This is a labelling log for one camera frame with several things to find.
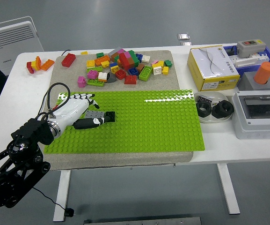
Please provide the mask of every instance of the sticker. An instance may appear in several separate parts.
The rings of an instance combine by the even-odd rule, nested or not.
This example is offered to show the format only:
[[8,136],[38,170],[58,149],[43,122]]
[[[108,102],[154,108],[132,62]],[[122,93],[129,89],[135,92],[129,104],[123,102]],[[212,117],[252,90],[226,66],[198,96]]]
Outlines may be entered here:
[[219,82],[204,83],[201,90],[216,89]]

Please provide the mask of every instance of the gray mat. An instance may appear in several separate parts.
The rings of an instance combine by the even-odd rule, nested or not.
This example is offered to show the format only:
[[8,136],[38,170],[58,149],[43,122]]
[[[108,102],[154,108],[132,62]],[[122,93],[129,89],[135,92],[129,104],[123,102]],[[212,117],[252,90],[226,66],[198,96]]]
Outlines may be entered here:
[[[173,58],[170,51],[148,51],[136,52],[150,56],[151,65],[154,60],[170,60]],[[65,83],[72,92],[98,92],[98,91],[121,91],[121,90],[178,90],[179,84],[175,72],[175,67],[169,68],[168,75],[151,74],[147,82],[137,80],[136,85],[125,85],[124,79],[114,83],[105,83],[103,87],[86,85],[79,88],[77,80],[79,76],[84,76],[87,80],[87,60],[96,59],[96,55],[76,55],[76,60],[69,68],[61,65],[65,56],[57,58],[51,76],[51,85],[56,82]],[[63,86],[55,86],[51,93],[51,106],[56,104],[58,94],[66,91]],[[44,159],[51,163],[52,170],[113,167],[113,166],[133,166],[133,165],[162,165],[177,162],[189,162],[193,157],[193,152],[157,152],[157,153],[100,153],[100,154],[45,154]]]

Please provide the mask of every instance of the table leg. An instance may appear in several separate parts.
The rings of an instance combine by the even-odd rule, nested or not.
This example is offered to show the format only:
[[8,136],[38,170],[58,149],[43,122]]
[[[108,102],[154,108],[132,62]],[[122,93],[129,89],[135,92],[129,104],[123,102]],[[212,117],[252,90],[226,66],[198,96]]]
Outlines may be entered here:
[[234,193],[234,188],[232,184],[232,180],[229,175],[228,167],[226,163],[218,163],[218,172],[220,175],[220,180],[228,208],[229,214],[240,214],[238,202],[236,199],[236,195]]
[[[61,176],[59,181],[58,195],[56,203],[60,204],[63,208],[66,207],[69,180],[70,180],[70,170],[61,170]],[[64,209],[56,205],[53,222],[64,221]]]

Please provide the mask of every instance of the white plate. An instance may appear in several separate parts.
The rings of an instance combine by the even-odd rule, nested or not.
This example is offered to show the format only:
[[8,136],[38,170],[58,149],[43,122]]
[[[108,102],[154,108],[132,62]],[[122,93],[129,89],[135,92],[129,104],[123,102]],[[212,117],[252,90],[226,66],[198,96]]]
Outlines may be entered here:
[[[208,98],[211,98],[213,100],[212,101],[212,108],[216,104],[221,102],[222,100],[228,101],[227,97],[224,94],[221,94],[218,91],[200,91],[200,92],[196,92],[194,94],[194,98],[195,98],[196,102],[197,102],[197,99],[198,99],[199,95],[203,95],[203,96],[206,96]],[[224,117],[224,118],[217,119],[216,117],[213,117],[212,114],[210,114],[210,115],[208,115],[207,117],[204,117],[204,118],[199,116],[199,121],[201,123],[220,123],[220,122],[228,120],[230,117],[231,117],[231,115],[229,115],[227,117]]]

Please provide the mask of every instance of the orange cylinder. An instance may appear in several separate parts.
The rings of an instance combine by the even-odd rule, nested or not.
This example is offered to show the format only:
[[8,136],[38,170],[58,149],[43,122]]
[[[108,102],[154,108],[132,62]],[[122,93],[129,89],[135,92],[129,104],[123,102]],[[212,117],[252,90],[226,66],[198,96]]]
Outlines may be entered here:
[[258,84],[265,84],[270,78],[270,62],[263,62],[254,76]]

